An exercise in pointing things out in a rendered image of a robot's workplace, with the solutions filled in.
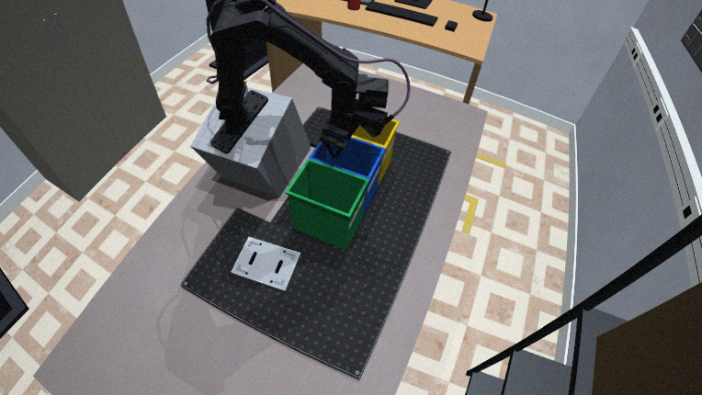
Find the green open-top bin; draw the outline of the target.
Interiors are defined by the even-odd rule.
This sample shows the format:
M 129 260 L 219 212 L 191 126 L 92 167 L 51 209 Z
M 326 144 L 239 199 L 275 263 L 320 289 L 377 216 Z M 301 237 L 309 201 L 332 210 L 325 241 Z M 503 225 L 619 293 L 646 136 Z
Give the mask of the green open-top bin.
M 285 191 L 293 229 L 347 250 L 362 221 L 368 182 L 308 158 Z

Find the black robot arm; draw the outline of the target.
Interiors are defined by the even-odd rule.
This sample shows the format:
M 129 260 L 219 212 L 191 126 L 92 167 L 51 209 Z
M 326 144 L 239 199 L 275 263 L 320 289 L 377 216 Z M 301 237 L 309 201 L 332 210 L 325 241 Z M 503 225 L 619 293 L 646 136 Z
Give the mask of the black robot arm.
M 210 144 L 229 153 L 268 102 L 267 96 L 254 90 L 244 96 L 244 49 L 255 38 L 279 47 L 312 69 L 322 83 L 332 88 L 334 107 L 349 109 L 356 105 L 350 111 L 338 111 L 338 129 L 351 132 L 358 122 L 372 138 L 379 136 L 388 112 L 374 107 L 386 108 L 389 80 L 358 73 L 359 62 L 349 62 L 332 49 L 352 59 L 358 60 L 357 56 L 316 35 L 276 0 L 267 2 L 274 7 L 259 0 L 226 0 L 212 31 L 210 42 L 216 48 L 219 64 L 216 108 L 219 119 L 225 122 Z

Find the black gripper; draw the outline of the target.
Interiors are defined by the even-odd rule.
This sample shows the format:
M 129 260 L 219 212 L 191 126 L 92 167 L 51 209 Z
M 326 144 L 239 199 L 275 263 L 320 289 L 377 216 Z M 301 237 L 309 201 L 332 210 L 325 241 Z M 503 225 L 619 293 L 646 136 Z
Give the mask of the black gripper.
M 339 156 L 341 151 L 347 145 L 346 141 L 341 141 L 338 138 L 340 138 L 342 140 L 346 140 L 346 139 L 350 140 L 350 138 L 354 134 L 354 131 L 356 131 L 356 129 L 359 126 L 359 124 L 357 122 L 356 126 L 351 130 L 351 132 L 338 129 L 337 128 L 337 113 L 338 113 L 338 111 L 342 111 L 342 112 L 350 111 L 350 110 L 354 109 L 355 106 L 356 105 L 354 105 L 353 107 L 351 107 L 349 109 L 339 109 L 337 107 L 334 107 L 332 104 L 331 116 L 330 116 L 330 118 L 327 119 L 327 121 L 322 126 L 322 133 L 320 134 L 320 142 L 326 147 L 328 152 L 335 159 Z M 331 133 L 338 135 L 338 137 L 331 135 Z M 336 153 L 333 152 L 333 149 L 329 143 L 336 146 L 336 148 L 338 148 L 338 151 Z

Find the blue bin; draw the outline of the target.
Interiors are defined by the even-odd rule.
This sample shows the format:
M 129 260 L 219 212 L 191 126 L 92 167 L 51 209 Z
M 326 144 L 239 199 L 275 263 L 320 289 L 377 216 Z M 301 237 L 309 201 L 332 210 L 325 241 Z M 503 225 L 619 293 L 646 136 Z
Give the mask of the blue bin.
M 386 148 L 353 137 L 351 137 L 350 140 L 341 141 L 346 141 L 347 145 L 336 159 L 331 156 L 321 142 L 319 142 L 317 147 L 314 149 L 309 159 L 369 179 L 366 187 L 363 209 L 364 216 L 368 205 L 378 188 L 382 155 L 384 154 Z

